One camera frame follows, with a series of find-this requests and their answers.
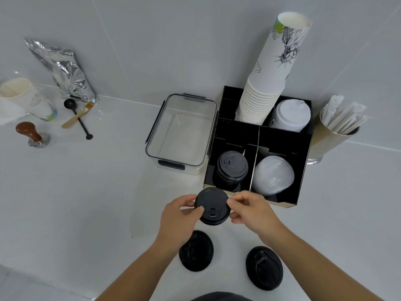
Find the person's left hand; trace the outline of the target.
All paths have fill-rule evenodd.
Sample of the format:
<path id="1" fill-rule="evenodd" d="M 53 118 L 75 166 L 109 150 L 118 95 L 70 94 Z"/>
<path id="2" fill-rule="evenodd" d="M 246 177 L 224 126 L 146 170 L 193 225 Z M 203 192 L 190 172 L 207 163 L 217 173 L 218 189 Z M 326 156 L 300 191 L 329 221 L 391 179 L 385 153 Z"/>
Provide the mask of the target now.
<path id="1" fill-rule="evenodd" d="M 198 220 L 187 219 L 181 210 L 194 208 L 196 197 L 196 194 L 183 195 L 165 206 L 155 245 L 169 253 L 177 254 L 179 249 L 188 242 Z"/>

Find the person's right hand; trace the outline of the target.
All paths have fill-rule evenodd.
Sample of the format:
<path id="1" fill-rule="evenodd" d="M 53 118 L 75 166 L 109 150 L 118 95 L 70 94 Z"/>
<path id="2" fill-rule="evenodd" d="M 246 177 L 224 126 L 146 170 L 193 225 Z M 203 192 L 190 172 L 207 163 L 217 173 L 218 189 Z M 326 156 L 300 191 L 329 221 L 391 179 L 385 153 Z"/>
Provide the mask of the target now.
<path id="1" fill-rule="evenodd" d="M 232 212 L 247 216 L 248 224 L 245 226 L 256 233 L 265 245 L 277 249 L 280 236 L 286 233 L 287 228 L 263 196 L 241 191 L 228 198 L 227 204 Z"/>

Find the black cup lid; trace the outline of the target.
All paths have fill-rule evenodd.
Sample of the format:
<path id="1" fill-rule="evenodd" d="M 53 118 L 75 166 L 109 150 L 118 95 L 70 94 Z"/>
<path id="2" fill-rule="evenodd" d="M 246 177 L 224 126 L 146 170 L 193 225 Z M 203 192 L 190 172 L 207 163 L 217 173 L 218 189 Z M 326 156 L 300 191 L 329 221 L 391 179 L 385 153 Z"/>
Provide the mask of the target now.
<path id="1" fill-rule="evenodd" d="M 214 254 L 211 238 L 200 230 L 194 230 L 190 239 L 178 252 L 179 259 L 187 270 L 200 272 L 206 269 Z"/>
<path id="2" fill-rule="evenodd" d="M 266 246 L 252 248 L 245 261 L 250 281 L 259 289 L 272 291 L 283 280 L 283 265 L 278 255 Z"/>
<path id="3" fill-rule="evenodd" d="M 204 208 L 200 221 L 209 226 L 225 222 L 231 213 L 227 200 L 228 195 L 216 187 L 208 187 L 199 192 L 194 201 L 194 208 Z"/>

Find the person's right forearm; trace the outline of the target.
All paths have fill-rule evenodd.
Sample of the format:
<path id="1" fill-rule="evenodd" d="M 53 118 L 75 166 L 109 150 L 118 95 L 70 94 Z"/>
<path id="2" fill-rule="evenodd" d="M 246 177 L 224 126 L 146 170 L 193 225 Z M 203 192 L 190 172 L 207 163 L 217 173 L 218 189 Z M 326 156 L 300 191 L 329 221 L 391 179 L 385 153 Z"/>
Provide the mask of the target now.
<path id="1" fill-rule="evenodd" d="M 287 227 L 258 236 L 278 254 L 311 301 L 385 301 Z"/>

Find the person's left forearm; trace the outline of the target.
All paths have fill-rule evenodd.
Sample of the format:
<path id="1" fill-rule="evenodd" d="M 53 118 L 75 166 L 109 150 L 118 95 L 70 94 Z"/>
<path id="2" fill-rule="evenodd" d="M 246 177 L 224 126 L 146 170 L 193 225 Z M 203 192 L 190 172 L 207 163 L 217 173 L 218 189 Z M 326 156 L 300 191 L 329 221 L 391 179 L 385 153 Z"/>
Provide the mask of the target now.
<path id="1" fill-rule="evenodd" d="M 149 301 L 180 247 L 157 239 L 95 301 Z"/>

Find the stack of black lids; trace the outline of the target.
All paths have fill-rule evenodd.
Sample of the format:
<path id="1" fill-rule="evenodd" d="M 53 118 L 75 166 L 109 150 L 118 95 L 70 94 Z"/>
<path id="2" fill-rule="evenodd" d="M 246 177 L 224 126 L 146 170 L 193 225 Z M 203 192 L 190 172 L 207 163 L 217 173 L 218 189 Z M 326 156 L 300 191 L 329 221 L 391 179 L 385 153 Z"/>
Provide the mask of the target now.
<path id="1" fill-rule="evenodd" d="M 217 184 L 238 185 L 244 180 L 249 171 L 249 164 L 245 156 L 238 151 L 223 152 L 217 160 L 213 177 Z"/>

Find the stack of clear lids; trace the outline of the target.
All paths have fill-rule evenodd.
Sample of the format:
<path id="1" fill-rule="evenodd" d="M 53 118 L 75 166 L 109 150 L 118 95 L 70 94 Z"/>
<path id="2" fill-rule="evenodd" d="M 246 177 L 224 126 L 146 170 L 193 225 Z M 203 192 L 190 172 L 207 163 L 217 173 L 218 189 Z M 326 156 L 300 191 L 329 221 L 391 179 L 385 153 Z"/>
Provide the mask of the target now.
<path id="1" fill-rule="evenodd" d="M 290 187 L 294 179 L 290 163 L 282 157 L 270 155 L 255 166 L 251 186 L 256 193 L 271 196 Z"/>

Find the person's dark clothing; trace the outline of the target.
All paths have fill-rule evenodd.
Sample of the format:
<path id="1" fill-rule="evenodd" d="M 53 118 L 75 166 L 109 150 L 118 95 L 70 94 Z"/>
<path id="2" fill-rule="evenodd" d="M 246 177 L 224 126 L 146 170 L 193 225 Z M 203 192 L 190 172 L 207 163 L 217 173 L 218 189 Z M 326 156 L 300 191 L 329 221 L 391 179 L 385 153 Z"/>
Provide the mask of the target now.
<path id="1" fill-rule="evenodd" d="M 217 291 L 201 295 L 190 301 L 253 301 L 253 300 L 245 298 L 244 296 L 239 294 Z"/>

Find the clear plastic storage container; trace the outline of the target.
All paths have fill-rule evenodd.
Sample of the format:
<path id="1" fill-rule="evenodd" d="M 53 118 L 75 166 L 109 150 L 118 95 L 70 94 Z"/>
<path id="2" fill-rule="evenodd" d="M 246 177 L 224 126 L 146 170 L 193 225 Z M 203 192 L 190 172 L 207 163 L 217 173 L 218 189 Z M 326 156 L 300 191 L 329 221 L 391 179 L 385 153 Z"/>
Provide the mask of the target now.
<path id="1" fill-rule="evenodd" d="M 174 93 L 163 101 L 146 139 L 145 152 L 157 166 L 197 175 L 208 159 L 218 117 L 215 101 Z"/>

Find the stack of white lids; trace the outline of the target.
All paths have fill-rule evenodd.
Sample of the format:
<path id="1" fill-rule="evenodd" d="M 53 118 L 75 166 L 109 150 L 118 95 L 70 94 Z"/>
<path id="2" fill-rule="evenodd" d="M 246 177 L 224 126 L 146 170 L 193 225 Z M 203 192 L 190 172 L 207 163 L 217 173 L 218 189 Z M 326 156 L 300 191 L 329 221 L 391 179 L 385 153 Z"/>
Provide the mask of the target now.
<path id="1" fill-rule="evenodd" d="M 278 104 L 268 123 L 268 127 L 301 132 L 311 119 L 311 110 L 307 103 L 299 99 L 286 99 Z"/>

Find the bundle of paper-wrapped straws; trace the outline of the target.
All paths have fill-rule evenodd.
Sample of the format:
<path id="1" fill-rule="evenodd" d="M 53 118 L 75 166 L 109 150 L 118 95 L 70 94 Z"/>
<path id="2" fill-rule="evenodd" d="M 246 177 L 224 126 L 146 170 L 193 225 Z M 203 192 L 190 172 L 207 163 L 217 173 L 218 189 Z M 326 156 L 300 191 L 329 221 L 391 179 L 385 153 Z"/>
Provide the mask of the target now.
<path id="1" fill-rule="evenodd" d="M 357 130 L 371 117 L 363 114 L 367 107 L 357 102 L 352 102 L 346 108 L 342 108 L 343 100 L 344 96 L 332 96 L 318 117 L 329 131 L 347 136 L 351 135 L 354 130 Z"/>

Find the stack of printed paper cups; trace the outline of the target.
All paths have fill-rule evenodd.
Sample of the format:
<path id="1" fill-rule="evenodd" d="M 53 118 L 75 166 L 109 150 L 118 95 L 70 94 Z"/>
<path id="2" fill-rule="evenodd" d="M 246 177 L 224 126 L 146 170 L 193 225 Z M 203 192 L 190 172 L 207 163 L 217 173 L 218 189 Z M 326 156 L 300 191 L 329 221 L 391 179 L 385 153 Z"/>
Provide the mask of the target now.
<path id="1" fill-rule="evenodd" d="M 248 76 L 235 121 L 262 125 L 282 94 L 312 22 L 303 14 L 280 13 Z"/>

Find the wooden brush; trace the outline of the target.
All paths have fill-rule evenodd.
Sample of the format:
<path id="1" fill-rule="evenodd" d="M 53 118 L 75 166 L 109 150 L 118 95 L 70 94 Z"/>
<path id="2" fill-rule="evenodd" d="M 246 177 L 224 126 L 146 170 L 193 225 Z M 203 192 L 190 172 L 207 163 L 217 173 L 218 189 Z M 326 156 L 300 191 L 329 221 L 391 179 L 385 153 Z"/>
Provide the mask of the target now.
<path id="1" fill-rule="evenodd" d="M 81 108 L 79 111 L 77 111 L 76 115 L 74 115 L 68 121 L 63 123 L 61 125 L 61 128 L 63 128 L 63 129 L 71 128 L 75 124 L 75 122 L 78 121 L 78 119 L 80 119 L 80 117 L 82 117 L 83 115 L 87 114 L 93 106 L 94 105 L 90 104 L 90 103 L 86 104 L 83 108 Z"/>

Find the silver foil bag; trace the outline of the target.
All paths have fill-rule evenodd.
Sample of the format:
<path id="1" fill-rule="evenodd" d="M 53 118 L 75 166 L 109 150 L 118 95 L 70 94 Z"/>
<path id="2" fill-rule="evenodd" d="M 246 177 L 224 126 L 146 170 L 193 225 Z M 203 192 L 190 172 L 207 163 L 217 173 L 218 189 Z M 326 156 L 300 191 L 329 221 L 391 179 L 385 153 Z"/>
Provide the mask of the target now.
<path id="1" fill-rule="evenodd" d="M 30 52 L 48 70 L 60 92 L 77 101 L 98 105 L 99 99 L 79 67 L 73 50 L 24 38 Z"/>

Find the paper cups in plastic sleeve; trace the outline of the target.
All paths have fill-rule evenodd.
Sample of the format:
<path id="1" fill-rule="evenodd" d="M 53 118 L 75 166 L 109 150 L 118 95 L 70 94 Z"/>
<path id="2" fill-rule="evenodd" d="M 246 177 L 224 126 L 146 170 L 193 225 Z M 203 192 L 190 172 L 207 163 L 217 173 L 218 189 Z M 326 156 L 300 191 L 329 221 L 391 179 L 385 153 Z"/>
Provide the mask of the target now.
<path id="1" fill-rule="evenodd" d="M 18 72 L 13 77 L 0 77 L 0 98 L 43 121 L 53 121 L 58 115 L 57 109 L 39 88 Z"/>

